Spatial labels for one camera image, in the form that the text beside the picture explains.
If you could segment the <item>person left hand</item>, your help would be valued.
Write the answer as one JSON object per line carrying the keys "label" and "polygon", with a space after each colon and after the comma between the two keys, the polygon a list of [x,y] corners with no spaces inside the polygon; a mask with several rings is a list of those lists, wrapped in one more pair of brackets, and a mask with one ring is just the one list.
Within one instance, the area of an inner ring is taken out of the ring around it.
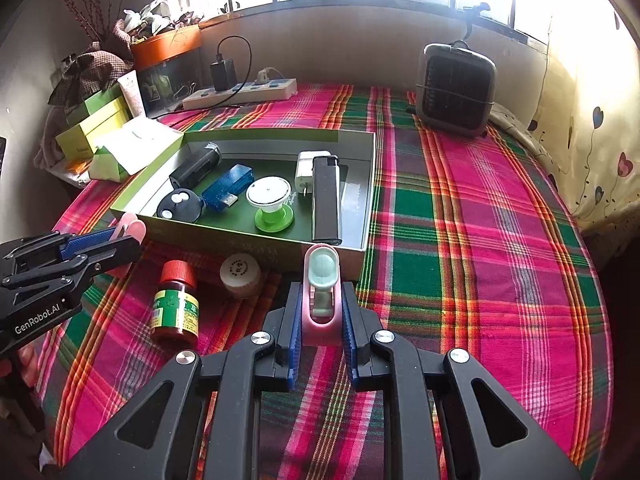
{"label": "person left hand", "polygon": [[[38,379],[37,352],[34,344],[28,344],[17,352],[17,370],[27,387],[33,387]],[[0,377],[8,376],[13,370],[10,360],[0,362]]]}

